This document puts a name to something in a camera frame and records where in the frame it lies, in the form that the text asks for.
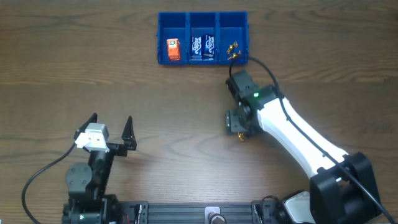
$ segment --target blue snack package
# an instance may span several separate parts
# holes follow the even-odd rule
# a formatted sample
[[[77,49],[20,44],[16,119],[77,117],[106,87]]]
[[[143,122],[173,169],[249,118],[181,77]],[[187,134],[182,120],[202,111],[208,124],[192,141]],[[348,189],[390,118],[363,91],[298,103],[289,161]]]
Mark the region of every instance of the blue snack package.
[[[192,60],[201,60],[201,39],[202,37],[192,37]]]
[[[210,34],[205,34],[205,35],[203,35],[203,41],[205,42],[205,48],[204,48],[203,55],[213,58],[214,50],[215,50],[214,36],[210,35]]]

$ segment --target candy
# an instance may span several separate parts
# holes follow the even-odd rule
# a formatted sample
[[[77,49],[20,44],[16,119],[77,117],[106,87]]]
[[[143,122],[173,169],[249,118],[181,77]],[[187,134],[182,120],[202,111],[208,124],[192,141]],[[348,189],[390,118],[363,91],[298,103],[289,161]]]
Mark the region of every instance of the candy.
[[[167,52],[170,61],[181,60],[180,42],[178,39],[167,39]]]
[[[205,42],[205,51],[203,53],[204,56],[213,58],[214,56],[214,36],[210,34],[203,35],[203,41]]]
[[[201,37],[192,37],[192,60],[201,60]]]

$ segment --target wooden tabletop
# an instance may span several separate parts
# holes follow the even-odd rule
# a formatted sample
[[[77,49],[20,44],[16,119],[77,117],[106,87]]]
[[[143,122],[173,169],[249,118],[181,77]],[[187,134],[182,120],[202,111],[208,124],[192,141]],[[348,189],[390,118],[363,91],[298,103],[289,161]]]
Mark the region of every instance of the wooden tabletop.
[[[332,143],[371,160],[398,217],[398,4],[395,1],[59,1],[0,3],[0,219],[31,223],[27,179],[60,157],[93,112],[137,151],[116,157],[107,193],[149,202],[251,202],[309,181],[270,136],[227,136],[227,67],[157,63],[159,11],[249,13],[250,55],[268,64],[297,112]],[[261,67],[245,67],[260,85]],[[75,149],[36,178],[27,204],[60,223]],[[384,222],[383,216],[374,222]]]

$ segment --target oreo package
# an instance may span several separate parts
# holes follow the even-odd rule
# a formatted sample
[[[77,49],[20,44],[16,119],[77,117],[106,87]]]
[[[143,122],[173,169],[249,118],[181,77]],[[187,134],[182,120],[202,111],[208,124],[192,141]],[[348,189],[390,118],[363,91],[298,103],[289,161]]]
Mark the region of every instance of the oreo package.
[[[192,60],[201,60],[202,56],[202,37],[192,37]]]
[[[214,36],[210,34],[203,35],[203,41],[205,43],[205,47],[203,49],[203,55],[210,58],[213,58],[215,51],[215,41]]]

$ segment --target blue tray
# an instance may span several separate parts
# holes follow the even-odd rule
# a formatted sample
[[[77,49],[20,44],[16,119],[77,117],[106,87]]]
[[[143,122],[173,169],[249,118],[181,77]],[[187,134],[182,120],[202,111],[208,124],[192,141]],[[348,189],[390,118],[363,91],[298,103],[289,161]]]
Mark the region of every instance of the blue tray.
[[[229,65],[226,51],[234,41],[242,50],[242,59],[236,63],[247,63],[249,55],[248,13],[241,12],[160,12],[157,27],[157,59],[162,65]],[[191,60],[191,36],[212,34],[215,37],[214,60]],[[180,41],[181,61],[169,60],[167,39]]]

